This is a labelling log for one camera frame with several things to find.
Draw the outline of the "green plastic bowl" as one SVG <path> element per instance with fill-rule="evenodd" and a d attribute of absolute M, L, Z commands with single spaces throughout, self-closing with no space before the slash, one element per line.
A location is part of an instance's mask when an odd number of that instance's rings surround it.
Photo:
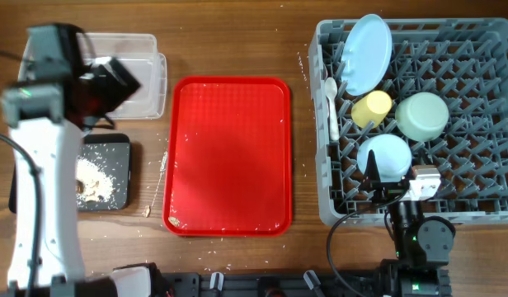
<path fill-rule="evenodd" d="M 395 120 L 406 137 L 417 142 L 428 142 L 443 133 L 449 120 L 449 108 L 439 96 L 419 92 L 397 106 Z"/>

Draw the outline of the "light blue plate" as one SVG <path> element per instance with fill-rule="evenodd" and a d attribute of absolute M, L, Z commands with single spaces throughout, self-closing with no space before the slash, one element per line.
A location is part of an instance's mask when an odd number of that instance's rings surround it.
<path fill-rule="evenodd" d="M 360 18 L 348 35 L 341 56 L 345 63 L 341 80 L 354 97 L 372 91 L 383 79 L 393 52 L 387 23 L 376 14 Z"/>

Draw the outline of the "light blue bowl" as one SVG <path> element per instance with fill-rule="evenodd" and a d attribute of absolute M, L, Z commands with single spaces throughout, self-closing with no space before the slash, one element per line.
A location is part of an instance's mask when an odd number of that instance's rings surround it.
<path fill-rule="evenodd" d="M 357 152 L 357 165 L 364 173 L 369 151 L 374 152 L 382 182 L 399 182 L 412 165 L 412 151 L 407 143 L 393 134 L 381 134 L 365 140 Z"/>

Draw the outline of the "white plastic spoon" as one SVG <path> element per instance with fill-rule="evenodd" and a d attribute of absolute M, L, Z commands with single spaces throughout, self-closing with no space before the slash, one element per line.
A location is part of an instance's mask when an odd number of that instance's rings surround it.
<path fill-rule="evenodd" d="M 334 78 L 326 78 L 324 83 L 325 93 L 329 107 L 329 134 L 331 141 L 338 141 L 340 131 L 337 124 L 335 99 L 337 94 L 337 85 Z"/>

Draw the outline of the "yellow plastic cup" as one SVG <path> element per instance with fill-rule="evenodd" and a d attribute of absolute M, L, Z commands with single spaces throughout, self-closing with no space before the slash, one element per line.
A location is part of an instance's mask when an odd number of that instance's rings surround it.
<path fill-rule="evenodd" d="M 352 107 L 351 119 L 360 128 L 365 128 L 370 121 L 376 128 L 393 107 L 391 97 L 384 91 L 372 91 Z"/>

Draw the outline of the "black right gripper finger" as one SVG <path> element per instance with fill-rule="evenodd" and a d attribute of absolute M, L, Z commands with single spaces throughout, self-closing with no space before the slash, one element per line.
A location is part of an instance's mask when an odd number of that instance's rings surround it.
<path fill-rule="evenodd" d="M 371 149 L 368 153 L 368 159 L 365 169 L 365 180 L 371 184 L 378 184 L 381 182 L 378 165 L 376 162 L 373 149 Z"/>
<path fill-rule="evenodd" d="M 424 151 L 418 153 L 418 175 L 419 176 L 439 176 L 438 168 L 431 162 L 430 157 Z"/>

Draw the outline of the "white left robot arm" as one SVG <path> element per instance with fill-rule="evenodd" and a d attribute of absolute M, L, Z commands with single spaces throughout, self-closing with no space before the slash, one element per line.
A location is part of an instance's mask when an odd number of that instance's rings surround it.
<path fill-rule="evenodd" d="M 71 24 L 32 26 L 34 74 L 0 97 L 13 148 L 16 241 L 7 274 L 9 296 L 172 296 L 173 286 L 152 263 L 87 279 L 78 240 L 75 162 L 82 132 L 92 130 L 139 89 L 121 62 L 86 64 L 85 31 Z"/>

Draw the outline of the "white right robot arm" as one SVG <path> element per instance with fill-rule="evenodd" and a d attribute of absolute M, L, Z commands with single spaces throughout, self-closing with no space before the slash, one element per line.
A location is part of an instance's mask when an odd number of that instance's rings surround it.
<path fill-rule="evenodd" d="M 440 268 L 449 264 L 455 227 L 439 216 L 426 217 L 422 202 L 441 184 L 438 169 L 416 165 L 397 182 L 380 179 L 374 151 L 369 151 L 360 189 L 372 191 L 372 202 L 386 208 L 397 257 L 381 261 L 374 273 L 376 296 L 446 296 L 449 278 Z"/>

